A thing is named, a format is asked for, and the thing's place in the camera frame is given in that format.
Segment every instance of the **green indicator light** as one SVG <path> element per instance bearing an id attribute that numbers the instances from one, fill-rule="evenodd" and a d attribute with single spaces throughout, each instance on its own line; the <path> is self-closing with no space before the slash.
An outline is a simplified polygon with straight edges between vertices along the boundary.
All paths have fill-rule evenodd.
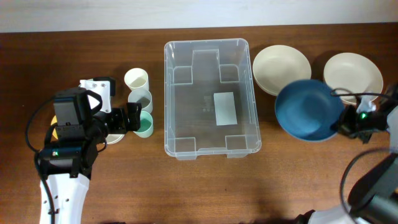
<path id="1" fill-rule="evenodd" d="M 367 117 L 366 113 L 361 113 L 361 119 L 365 119 Z"/>

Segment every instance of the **white cup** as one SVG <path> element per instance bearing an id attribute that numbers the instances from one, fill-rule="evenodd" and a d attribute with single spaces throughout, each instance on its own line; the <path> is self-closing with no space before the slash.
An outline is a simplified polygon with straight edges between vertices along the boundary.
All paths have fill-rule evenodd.
<path id="1" fill-rule="evenodd" d="M 141 111 L 139 120 L 141 122 L 141 127 L 138 129 L 138 131 L 134 131 L 134 133 L 139 137 L 148 138 L 154 132 L 154 119 L 150 113 Z"/>
<path id="2" fill-rule="evenodd" d="M 148 73 L 141 68 L 130 69 L 124 75 L 124 82 L 130 88 L 130 90 L 135 90 L 138 88 L 149 90 Z"/>
<path id="3" fill-rule="evenodd" d="M 128 102 L 141 103 L 142 110 L 148 113 L 152 113 L 152 110 L 154 109 L 151 93 L 143 88 L 133 90 L 129 94 Z"/>

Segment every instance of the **white wall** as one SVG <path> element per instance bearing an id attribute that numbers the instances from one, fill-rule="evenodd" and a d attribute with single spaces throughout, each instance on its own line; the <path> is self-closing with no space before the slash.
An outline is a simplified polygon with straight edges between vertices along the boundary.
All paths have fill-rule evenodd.
<path id="1" fill-rule="evenodd" d="M 0 0 L 0 32 L 398 21 L 398 0 Z"/>

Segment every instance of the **white plate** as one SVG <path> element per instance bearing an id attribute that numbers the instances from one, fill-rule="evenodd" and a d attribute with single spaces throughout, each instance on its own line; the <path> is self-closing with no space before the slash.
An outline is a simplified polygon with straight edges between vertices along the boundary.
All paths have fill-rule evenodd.
<path id="1" fill-rule="evenodd" d="M 109 134 L 106 137 L 106 142 L 108 144 L 116 144 L 118 143 L 120 140 L 122 140 L 122 138 L 124 137 L 124 134 Z"/>
<path id="2" fill-rule="evenodd" d="M 262 90 L 277 96 L 288 84 L 311 78 L 311 66 L 307 58 L 284 45 L 265 48 L 253 61 L 254 79 Z"/>
<path id="3" fill-rule="evenodd" d="M 332 89 L 345 88 L 353 93 L 381 93 L 383 77 L 377 66 L 359 54 L 342 53 L 333 56 L 325 65 L 323 79 Z M 347 104 L 356 104 L 355 97 L 342 96 Z"/>

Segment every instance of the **yellow object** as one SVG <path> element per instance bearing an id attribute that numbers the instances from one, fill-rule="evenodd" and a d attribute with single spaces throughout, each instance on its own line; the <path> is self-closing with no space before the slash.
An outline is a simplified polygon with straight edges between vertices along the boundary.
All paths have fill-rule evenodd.
<path id="1" fill-rule="evenodd" d="M 56 123 L 56 122 L 57 122 L 57 117 L 54 116 L 54 117 L 52 118 L 52 120 L 51 120 L 51 124 L 50 124 L 50 125 L 52 125 L 53 123 Z M 55 131 L 55 129 L 54 129 L 54 131 L 52 132 L 52 136 L 54 136 L 56 139 L 58 139 L 57 132 Z"/>

